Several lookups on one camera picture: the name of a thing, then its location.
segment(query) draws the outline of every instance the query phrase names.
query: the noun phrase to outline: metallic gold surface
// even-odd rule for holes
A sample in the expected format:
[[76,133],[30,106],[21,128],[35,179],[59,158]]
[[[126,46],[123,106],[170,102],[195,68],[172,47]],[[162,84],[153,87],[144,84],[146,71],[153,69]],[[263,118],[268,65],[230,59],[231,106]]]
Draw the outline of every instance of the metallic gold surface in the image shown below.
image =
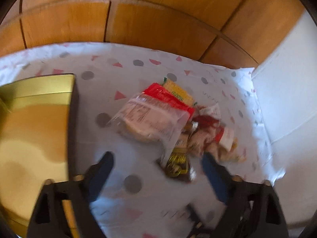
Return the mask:
[[0,200],[12,230],[26,236],[46,179],[68,179],[67,137],[73,74],[0,87]]

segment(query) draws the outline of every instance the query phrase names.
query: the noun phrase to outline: black object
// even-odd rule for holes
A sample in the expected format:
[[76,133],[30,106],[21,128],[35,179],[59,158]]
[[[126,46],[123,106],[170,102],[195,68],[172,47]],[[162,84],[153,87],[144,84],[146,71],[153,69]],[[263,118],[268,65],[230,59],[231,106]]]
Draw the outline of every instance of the black object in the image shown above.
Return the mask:
[[27,238],[70,238],[72,234],[63,210],[62,200],[70,200],[81,238],[106,238],[90,212],[114,165],[111,152],[92,165],[82,180],[53,183],[47,180],[36,201]]
[[206,230],[189,205],[194,227],[188,237],[195,238],[287,238],[288,231],[279,199],[269,181],[263,184],[231,176],[213,156],[205,153],[202,167],[218,200],[227,208],[215,230]]

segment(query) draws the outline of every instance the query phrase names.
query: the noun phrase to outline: gray dot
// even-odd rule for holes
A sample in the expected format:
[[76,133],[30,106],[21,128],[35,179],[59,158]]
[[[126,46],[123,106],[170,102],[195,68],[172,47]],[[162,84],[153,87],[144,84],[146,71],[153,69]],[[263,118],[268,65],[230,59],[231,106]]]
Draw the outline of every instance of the gray dot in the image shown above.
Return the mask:
[[119,61],[117,60],[117,59],[115,59],[115,58],[108,58],[107,59],[107,63],[109,63],[109,64],[115,64],[115,63],[118,63]]
[[124,188],[127,192],[136,194],[142,189],[142,181],[139,176],[129,175],[123,181]]
[[134,60],[134,61],[133,61],[133,64],[134,64],[135,66],[143,66],[143,65],[144,65],[144,62],[142,62],[141,60]]
[[83,80],[91,80],[94,76],[95,74],[91,71],[85,71],[81,74]]
[[31,64],[30,63],[28,63],[28,64],[26,64],[26,65],[24,65],[23,67],[22,67],[22,69],[26,69],[27,67],[29,67]]
[[206,215],[206,222],[211,222],[215,217],[215,212],[213,210],[209,211]]
[[175,74],[173,73],[168,73],[167,77],[171,80],[171,81],[177,81],[177,77],[175,76]]
[[255,162],[252,163],[252,168],[253,168],[253,171],[256,170],[256,163]]
[[107,123],[110,121],[111,117],[109,116],[109,114],[107,113],[100,113],[99,115],[97,115],[96,117],[96,124],[100,127],[100,128],[104,128],[106,127]]
[[66,56],[69,56],[69,55],[70,55],[69,52],[63,52],[59,56],[60,58],[65,58]]
[[185,87],[185,90],[188,92],[189,95],[194,94],[194,91],[190,87]]
[[204,77],[201,77],[201,82],[204,84],[208,84],[208,81]]

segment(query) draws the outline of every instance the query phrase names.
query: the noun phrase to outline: white surface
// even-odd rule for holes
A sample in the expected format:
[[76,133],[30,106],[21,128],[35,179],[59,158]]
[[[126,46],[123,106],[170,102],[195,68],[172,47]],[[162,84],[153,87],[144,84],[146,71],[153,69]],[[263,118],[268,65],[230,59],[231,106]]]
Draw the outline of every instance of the white surface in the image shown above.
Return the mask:
[[[252,69],[230,70],[174,54],[110,43],[65,43],[36,47],[0,59],[0,85],[14,80],[57,73],[74,73],[80,94],[77,119],[77,169],[84,173],[105,151],[115,155],[115,167],[93,203],[93,213],[107,237],[183,238],[189,232],[184,208],[193,203],[209,226],[224,210],[216,200],[199,159],[190,184],[168,179],[154,162],[158,147],[122,138],[105,123],[134,94],[164,77],[176,81],[200,105],[218,102],[222,121],[235,130],[238,154],[244,163],[228,163],[232,174],[247,181],[274,181],[269,140],[251,81]],[[142,189],[131,194],[123,183],[137,175]]]
[[317,27],[308,12],[252,73],[274,157],[286,175],[275,188],[288,223],[317,210]]

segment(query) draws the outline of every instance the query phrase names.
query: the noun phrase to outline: transparent plastic bag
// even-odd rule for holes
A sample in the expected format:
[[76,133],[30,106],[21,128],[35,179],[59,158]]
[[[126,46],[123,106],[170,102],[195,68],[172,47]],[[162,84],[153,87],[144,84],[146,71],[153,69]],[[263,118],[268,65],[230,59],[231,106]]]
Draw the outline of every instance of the transparent plastic bag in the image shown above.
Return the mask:
[[161,141],[165,150],[161,166],[165,167],[189,117],[187,111],[175,109],[149,95],[137,94],[109,123],[121,125],[122,134],[141,142]]

